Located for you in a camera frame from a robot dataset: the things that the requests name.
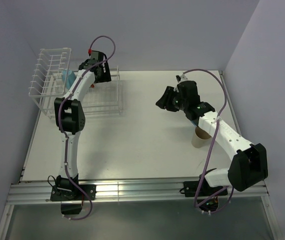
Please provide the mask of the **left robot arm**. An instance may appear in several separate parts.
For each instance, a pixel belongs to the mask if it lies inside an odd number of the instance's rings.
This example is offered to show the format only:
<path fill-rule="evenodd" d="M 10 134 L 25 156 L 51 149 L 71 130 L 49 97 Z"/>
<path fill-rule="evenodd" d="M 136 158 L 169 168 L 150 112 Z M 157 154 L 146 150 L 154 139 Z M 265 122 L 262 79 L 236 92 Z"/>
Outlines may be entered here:
<path fill-rule="evenodd" d="M 76 73 L 63 72 L 68 91 L 54 100 L 55 122 L 62 133 L 61 165 L 55 186 L 69 200 L 76 199 L 80 193 L 77 152 L 80 134 L 86 124 L 82 102 L 93 84 L 111 81 L 106 54 L 89 49 L 88 55 Z"/>

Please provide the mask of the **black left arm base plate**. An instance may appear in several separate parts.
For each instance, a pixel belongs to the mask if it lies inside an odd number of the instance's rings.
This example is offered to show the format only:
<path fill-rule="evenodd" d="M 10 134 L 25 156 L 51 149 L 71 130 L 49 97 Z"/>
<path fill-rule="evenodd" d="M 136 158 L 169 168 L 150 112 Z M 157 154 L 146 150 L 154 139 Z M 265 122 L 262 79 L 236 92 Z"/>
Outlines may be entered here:
<path fill-rule="evenodd" d="M 63 190 L 53 187 L 51 190 L 51 202 L 66 202 L 66 201 L 88 201 L 96 198 L 95 184 L 81 184 L 79 186 L 82 191 L 75 188 L 75 191 Z"/>

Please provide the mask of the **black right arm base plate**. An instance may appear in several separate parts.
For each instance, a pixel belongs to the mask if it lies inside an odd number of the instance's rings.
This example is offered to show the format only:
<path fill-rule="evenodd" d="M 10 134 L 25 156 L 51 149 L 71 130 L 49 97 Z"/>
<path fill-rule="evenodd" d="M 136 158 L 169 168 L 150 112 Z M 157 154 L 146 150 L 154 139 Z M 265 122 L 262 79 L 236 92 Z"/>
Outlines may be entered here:
<path fill-rule="evenodd" d="M 199 185 L 199 181 L 184 181 L 183 182 L 183 188 L 181 188 L 179 190 L 180 194 L 183 194 L 185 197 L 187 198 L 191 198 L 194 197 L 196 194 L 196 190 L 198 188 Z M 223 189 L 222 186 L 217 186 L 217 187 L 210 187 L 209 184 L 204 181 L 198 196 L 199 197 L 209 197 L 213 194 L 215 194 L 216 192 L 220 191 L 221 189 Z"/>

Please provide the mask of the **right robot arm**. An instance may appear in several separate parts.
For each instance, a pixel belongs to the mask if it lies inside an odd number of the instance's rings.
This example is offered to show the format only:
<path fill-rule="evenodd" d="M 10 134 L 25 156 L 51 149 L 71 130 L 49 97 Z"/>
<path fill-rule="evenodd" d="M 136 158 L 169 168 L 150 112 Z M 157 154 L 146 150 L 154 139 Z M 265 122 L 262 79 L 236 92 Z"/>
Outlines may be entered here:
<path fill-rule="evenodd" d="M 212 169 L 199 182 L 199 190 L 210 195 L 216 187 L 232 186 L 242 192 L 268 177 L 267 150 L 239 135 L 222 120 L 209 103 L 201 101 L 196 82 L 181 81 L 167 86 L 156 106 L 170 111 L 183 111 L 186 118 L 209 134 L 231 160 L 228 168 Z"/>

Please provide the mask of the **glossy light blue faceted mug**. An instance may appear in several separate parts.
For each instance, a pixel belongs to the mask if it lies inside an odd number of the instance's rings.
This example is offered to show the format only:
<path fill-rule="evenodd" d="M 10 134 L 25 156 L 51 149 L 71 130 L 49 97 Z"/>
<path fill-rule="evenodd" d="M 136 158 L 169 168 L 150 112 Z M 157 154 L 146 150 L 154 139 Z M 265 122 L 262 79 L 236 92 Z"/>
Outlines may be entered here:
<path fill-rule="evenodd" d="M 195 127 L 197 127 L 197 126 L 199 125 L 199 121 L 198 121 L 198 120 L 192 120 L 191 122 L 192 122 L 192 124 L 193 124 Z"/>

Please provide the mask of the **light blue ceramic mug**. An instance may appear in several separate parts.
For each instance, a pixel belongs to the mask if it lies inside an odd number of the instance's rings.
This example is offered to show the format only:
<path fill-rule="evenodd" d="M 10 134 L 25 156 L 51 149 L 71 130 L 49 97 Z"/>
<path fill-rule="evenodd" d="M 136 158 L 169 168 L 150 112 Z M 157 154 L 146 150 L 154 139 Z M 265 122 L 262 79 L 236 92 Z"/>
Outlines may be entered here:
<path fill-rule="evenodd" d="M 75 75 L 75 73 L 72 70 L 66 70 L 64 69 L 62 71 L 62 80 L 65 83 L 65 87 L 67 90 L 69 90 L 71 88 L 71 86 L 73 85 L 73 83 L 75 82 L 77 76 Z"/>

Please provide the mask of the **beige paper cup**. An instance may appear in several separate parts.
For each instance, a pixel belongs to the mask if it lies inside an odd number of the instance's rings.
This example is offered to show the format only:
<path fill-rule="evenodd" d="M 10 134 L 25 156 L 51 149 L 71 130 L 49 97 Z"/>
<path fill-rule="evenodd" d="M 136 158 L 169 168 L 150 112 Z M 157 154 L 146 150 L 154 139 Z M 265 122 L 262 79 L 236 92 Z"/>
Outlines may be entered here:
<path fill-rule="evenodd" d="M 191 139 L 191 144 L 195 148 L 201 148 L 205 146 L 212 137 L 200 127 L 196 127 Z"/>

